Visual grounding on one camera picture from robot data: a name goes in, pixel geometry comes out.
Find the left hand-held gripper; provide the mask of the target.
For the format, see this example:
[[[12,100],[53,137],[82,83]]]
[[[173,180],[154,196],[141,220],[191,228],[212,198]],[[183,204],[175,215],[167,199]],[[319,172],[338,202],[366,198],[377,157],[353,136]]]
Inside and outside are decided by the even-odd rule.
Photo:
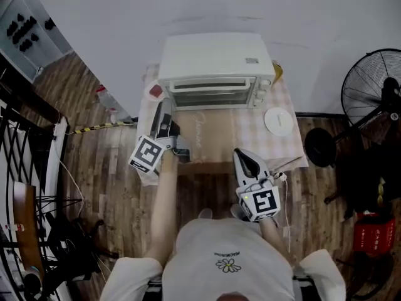
[[[172,151],[183,163],[190,162],[190,145],[179,134],[180,127],[172,120],[172,102],[164,98],[157,106],[150,137],[140,136],[128,163],[148,176],[159,176],[159,165],[165,151]]]

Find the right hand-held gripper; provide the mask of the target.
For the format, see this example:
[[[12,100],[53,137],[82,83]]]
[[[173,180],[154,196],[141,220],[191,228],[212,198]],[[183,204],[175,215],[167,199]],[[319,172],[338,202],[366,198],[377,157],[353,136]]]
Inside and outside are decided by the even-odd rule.
[[[234,171],[238,183],[239,205],[250,222],[272,218],[281,211],[279,189],[261,157],[246,149],[234,149]],[[246,185],[249,178],[263,178]]]

